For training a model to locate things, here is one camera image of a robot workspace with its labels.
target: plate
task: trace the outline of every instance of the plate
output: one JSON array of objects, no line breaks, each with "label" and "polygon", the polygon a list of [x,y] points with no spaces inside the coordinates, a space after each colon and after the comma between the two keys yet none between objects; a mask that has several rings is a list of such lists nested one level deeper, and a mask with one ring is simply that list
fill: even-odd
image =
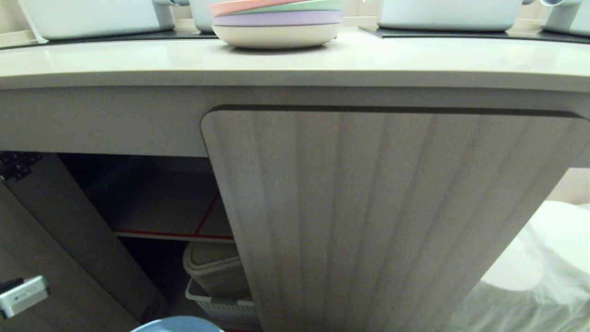
[{"label": "plate", "polygon": [[209,12],[211,12],[211,14],[214,17],[216,17],[229,14],[232,12],[245,11],[248,9],[261,8],[267,6],[290,4],[291,2],[300,1],[304,0],[235,0],[209,5]]},{"label": "plate", "polygon": [[215,17],[213,18],[213,25],[223,25],[226,27],[268,27],[332,24],[342,22],[343,14],[343,11],[263,12]]},{"label": "plate", "polygon": [[260,12],[294,12],[294,11],[343,11],[345,2],[342,0],[309,0],[292,2],[276,6],[249,9],[227,15],[256,14]]},{"label": "plate", "polygon": [[321,45],[334,39],[340,23],[292,25],[289,27],[220,27],[213,25],[219,39],[246,48],[301,48]]}]

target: shelf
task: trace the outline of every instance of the shelf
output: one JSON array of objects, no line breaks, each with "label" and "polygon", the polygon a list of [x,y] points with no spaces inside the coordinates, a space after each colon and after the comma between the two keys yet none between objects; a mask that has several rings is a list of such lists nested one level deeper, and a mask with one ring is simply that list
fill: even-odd
[{"label": "shelf", "polygon": [[215,177],[160,172],[123,209],[118,236],[234,243]]}]

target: white countertop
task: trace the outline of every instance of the white countertop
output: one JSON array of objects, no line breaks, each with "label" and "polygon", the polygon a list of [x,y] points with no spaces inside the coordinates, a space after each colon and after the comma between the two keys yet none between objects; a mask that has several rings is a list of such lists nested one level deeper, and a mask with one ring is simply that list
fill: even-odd
[{"label": "white countertop", "polygon": [[69,86],[481,87],[590,93],[590,45],[381,39],[343,28],[307,50],[218,40],[45,45],[0,51],[0,89]]}]

